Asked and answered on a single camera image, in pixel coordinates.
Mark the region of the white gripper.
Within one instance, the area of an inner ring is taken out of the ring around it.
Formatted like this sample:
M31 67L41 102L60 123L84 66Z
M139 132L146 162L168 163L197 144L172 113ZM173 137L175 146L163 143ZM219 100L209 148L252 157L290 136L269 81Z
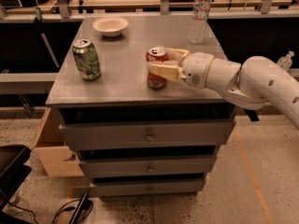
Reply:
M182 62L184 60L182 63L183 69L177 64L147 63L149 72L174 82L184 78L189 86L197 89L203 89L206 86L207 71L215 59L212 54L204 52L190 54L186 49L173 48L167 48L166 51L170 61Z

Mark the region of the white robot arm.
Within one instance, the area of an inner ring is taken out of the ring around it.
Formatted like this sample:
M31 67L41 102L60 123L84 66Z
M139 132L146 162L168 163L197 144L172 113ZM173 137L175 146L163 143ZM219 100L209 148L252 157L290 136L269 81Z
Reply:
M271 103L299 128L299 82L285 69L262 56L235 63L204 52L168 49L165 62L150 61L148 70L196 89L211 89L225 101L247 110Z

